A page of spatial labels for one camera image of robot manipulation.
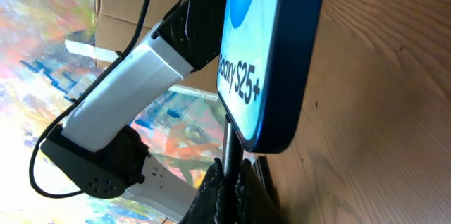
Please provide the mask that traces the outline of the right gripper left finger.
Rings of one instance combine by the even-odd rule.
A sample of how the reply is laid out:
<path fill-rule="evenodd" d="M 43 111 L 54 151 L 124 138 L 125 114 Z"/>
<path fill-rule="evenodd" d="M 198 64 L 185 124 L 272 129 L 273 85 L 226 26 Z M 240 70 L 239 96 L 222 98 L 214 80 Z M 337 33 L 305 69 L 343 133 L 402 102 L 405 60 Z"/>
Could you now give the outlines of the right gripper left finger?
<path fill-rule="evenodd" d="M 179 224 L 224 224 L 225 197 L 222 163 L 219 158 L 215 158 Z"/>

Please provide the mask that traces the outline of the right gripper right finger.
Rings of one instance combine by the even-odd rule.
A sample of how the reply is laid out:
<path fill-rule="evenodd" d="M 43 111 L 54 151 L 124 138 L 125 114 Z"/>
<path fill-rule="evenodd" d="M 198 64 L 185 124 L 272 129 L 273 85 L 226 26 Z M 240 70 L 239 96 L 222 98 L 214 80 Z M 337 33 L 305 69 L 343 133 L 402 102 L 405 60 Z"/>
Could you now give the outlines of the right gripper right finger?
<path fill-rule="evenodd" d="M 260 183 L 251 162 L 245 159 L 235 186 L 237 223 L 283 224 L 285 219 Z"/>

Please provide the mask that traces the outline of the blue Samsung Galaxy smartphone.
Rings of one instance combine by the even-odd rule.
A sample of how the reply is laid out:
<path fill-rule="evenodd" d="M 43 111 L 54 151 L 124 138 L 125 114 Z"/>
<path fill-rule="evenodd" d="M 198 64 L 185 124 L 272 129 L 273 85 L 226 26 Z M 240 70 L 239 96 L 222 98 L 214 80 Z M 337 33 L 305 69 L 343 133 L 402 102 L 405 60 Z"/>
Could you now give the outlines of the blue Samsung Galaxy smartphone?
<path fill-rule="evenodd" d="M 277 154 L 297 129 L 322 0 L 227 0 L 217 90 L 243 148 Z"/>

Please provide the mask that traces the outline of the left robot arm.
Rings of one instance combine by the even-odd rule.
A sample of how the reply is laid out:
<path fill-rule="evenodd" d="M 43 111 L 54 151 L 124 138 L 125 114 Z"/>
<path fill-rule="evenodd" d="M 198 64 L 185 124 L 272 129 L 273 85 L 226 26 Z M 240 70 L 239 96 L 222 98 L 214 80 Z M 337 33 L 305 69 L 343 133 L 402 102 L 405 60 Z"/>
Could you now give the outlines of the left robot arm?
<path fill-rule="evenodd" d="M 130 122 L 220 53 L 226 0 L 179 0 L 42 133 L 42 151 L 78 194 L 124 197 L 181 221 L 196 189 L 150 153 Z"/>

